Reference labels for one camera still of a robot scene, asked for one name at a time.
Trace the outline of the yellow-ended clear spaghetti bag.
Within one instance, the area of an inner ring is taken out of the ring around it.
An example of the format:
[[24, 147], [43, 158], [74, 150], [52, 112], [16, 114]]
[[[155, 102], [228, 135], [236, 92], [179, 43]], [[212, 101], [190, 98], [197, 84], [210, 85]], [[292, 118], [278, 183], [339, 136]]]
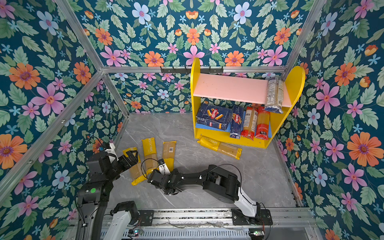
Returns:
[[175, 154], [177, 141], [163, 142], [162, 158], [170, 172], [174, 170]]

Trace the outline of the red spaghetti bag white label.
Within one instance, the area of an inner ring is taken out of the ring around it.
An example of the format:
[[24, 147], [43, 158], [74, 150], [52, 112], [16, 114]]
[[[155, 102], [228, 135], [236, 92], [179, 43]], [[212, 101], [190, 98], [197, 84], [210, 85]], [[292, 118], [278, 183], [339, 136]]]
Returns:
[[241, 136], [250, 140], [254, 140], [258, 121], [258, 111], [254, 108], [247, 107], [246, 115], [243, 121], [243, 130]]

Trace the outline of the yellow Pastatime spaghetti bag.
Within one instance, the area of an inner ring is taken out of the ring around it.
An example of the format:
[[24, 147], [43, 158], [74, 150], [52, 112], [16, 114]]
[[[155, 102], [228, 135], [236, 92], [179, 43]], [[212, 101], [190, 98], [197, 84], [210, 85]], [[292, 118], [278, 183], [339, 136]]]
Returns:
[[157, 148], [155, 138], [147, 138], [142, 140], [144, 160], [142, 166], [144, 167], [144, 173], [149, 176], [153, 170], [159, 167]]

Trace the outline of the blue Barilla spaghetti box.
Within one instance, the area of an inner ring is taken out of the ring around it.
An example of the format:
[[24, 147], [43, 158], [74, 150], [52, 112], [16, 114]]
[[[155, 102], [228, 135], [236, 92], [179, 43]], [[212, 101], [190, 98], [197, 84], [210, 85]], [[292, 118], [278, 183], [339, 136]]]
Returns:
[[240, 139], [243, 131], [244, 108], [233, 106], [230, 138]]

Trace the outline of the blue Ankara spaghetti bag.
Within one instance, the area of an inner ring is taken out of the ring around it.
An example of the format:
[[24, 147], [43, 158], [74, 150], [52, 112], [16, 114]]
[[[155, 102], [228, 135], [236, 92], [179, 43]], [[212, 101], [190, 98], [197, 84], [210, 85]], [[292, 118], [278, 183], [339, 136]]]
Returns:
[[283, 113], [284, 82], [281, 77], [268, 80], [265, 110], [271, 113]]

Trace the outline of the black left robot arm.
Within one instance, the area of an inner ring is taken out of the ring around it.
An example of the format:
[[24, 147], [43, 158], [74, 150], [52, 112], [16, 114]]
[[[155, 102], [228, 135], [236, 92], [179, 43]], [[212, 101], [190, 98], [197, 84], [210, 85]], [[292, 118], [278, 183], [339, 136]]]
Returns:
[[99, 240], [113, 182], [139, 162], [137, 150], [117, 157], [114, 152], [99, 152], [87, 161], [89, 180], [78, 192], [77, 207], [80, 220], [77, 240]]

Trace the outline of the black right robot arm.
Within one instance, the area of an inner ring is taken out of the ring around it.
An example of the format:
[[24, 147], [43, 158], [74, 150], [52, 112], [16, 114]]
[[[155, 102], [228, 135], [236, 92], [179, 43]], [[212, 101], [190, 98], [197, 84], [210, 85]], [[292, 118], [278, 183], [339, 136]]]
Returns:
[[154, 170], [147, 179], [149, 184], [162, 190], [165, 195], [202, 189], [220, 202], [234, 204], [245, 217], [256, 219], [260, 216], [261, 206], [243, 191], [241, 175], [225, 170], [221, 165], [209, 165], [206, 170], [190, 174], [175, 169], [165, 175]]

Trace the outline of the blue Barilla rigatoni box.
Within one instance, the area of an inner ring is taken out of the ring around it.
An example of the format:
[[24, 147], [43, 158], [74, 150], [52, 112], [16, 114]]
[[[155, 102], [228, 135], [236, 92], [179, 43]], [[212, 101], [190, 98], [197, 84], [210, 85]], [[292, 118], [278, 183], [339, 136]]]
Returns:
[[232, 114], [232, 109], [203, 103], [196, 115], [197, 124], [226, 130], [231, 122]]

